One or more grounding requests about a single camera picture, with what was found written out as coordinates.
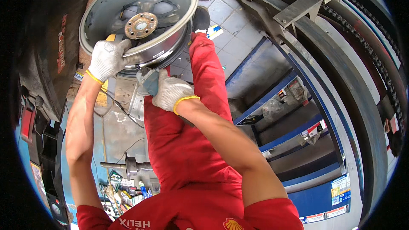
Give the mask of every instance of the red uniform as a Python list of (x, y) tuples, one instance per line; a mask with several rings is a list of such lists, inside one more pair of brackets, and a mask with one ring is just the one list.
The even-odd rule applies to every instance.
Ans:
[[(192, 34), (192, 41), (189, 53), (195, 94), (209, 110), (232, 122), (225, 75), (214, 43), (203, 33)], [(289, 199), (270, 199), (244, 208), (241, 175), (199, 129), (152, 105), (151, 96), (145, 97), (144, 119), (149, 158), (161, 193), (143, 200), (113, 223), (103, 210), (79, 206), (81, 230), (303, 229)]]

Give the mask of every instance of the rim lip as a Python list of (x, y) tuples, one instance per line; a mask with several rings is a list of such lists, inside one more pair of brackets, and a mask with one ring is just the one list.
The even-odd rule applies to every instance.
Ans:
[[(92, 7), (95, 5), (96, 2), (99, 0), (94, 0), (88, 9), (85, 11), (84, 15), (82, 16), (81, 23), (79, 26), (79, 43), (81, 47), (84, 49), (84, 51), (90, 55), (92, 55), (92, 51), (94, 50), (94, 47), (90, 46), (89, 43), (84, 43), (86, 41), (85, 39), (85, 32), (84, 32), (84, 25), (85, 25), (85, 20), (89, 13), (91, 12)], [(180, 28), (182, 28), (193, 16), (195, 13), (195, 10), (198, 5), (198, 0), (191, 0), (191, 4), (186, 12), (186, 14), (175, 24), (173, 25), (169, 30), (161, 34), (159, 37), (152, 39), (144, 44), (141, 44), (140, 46), (133, 47), (131, 49), (128, 49), (127, 51), (124, 52), (123, 57), (129, 57), (135, 54), (138, 54), (144, 50), (147, 50), (153, 46), (156, 46), (157, 44), (165, 41), (168, 39), (170, 36), (175, 34)]]

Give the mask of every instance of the red pants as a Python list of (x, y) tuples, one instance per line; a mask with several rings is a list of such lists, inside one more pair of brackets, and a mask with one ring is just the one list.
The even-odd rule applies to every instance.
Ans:
[[(225, 75), (214, 43), (204, 33), (193, 33), (192, 41), (189, 54), (195, 94), (209, 110), (232, 121)], [(173, 112), (152, 105), (151, 96), (145, 97), (144, 120), (149, 158), (161, 192), (192, 183), (230, 183), (220, 186), (241, 197), (241, 175), (228, 166), (199, 129), (186, 125)]]

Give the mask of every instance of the yellow glove cuff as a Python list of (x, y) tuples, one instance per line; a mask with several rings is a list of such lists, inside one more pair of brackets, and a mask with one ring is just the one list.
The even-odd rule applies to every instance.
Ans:
[(90, 72), (88, 69), (85, 71), (85, 73), (87, 73), (90, 77), (92, 77), (92, 79), (94, 79), (95, 81), (97, 81), (97, 82), (100, 83), (101, 85), (104, 84), (101, 80), (99, 80), (99, 79), (96, 78), (93, 74), (91, 74), (91, 72)]
[(174, 112), (176, 115), (179, 115), (178, 113), (176, 113), (176, 107), (177, 107), (177, 105), (178, 105), (182, 100), (195, 99), (195, 98), (200, 100), (200, 97), (199, 97), (199, 96), (196, 96), (196, 95), (180, 98), (179, 100), (177, 100), (177, 102), (176, 102), (175, 105), (173, 106), (173, 112)]

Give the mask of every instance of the chain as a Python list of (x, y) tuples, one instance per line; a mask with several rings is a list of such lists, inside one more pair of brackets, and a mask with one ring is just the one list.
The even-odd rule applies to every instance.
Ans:
[(344, 29), (349, 31), (355, 38), (363, 45), (365, 48), (365, 51), (371, 56), (372, 63), (375, 65), (376, 69), (378, 70), (379, 74), (381, 75), (381, 78), (383, 79), (385, 86), (388, 90), (388, 96), (389, 99), (391, 100), (392, 106), (395, 108), (396, 112), (396, 118), (397, 122), (399, 125), (400, 133), (403, 133), (404, 129), (404, 124), (402, 120), (402, 111), (400, 108), (400, 101), (396, 95), (395, 88), (393, 87), (393, 84), (391, 82), (391, 79), (389, 78), (388, 72), (386, 71), (385, 66), (379, 60), (378, 56), (376, 53), (373, 51), (372, 47), (366, 42), (366, 40), (355, 30), (354, 27), (350, 23), (348, 23), (342, 16), (340, 16), (337, 12), (335, 12), (332, 8), (329, 6), (322, 4), (321, 9), (325, 10), (328, 12), (330, 15), (332, 15), (342, 26)]
[(382, 26), (381, 23), (359, 2), (356, 0), (348, 0), (352, 4), (354, 4), (357, 8), (359, 8), (363, 13), (365, 13), (366, 16), (368, 16), (373, 23), (375, 23), (376, 27), (382, 32), (382, 34), (385, 36), (385, 38), (388, 40), (388, 42), (391, 44), (392, 49), (395, 51), (397, 58), (399, 59), (400, 62), (402, 61), (402, 55), (400, 54), (399, 48), (397, 47), (395, 41), (391, 38), (389, 33), (386, 31), (386, 29)]

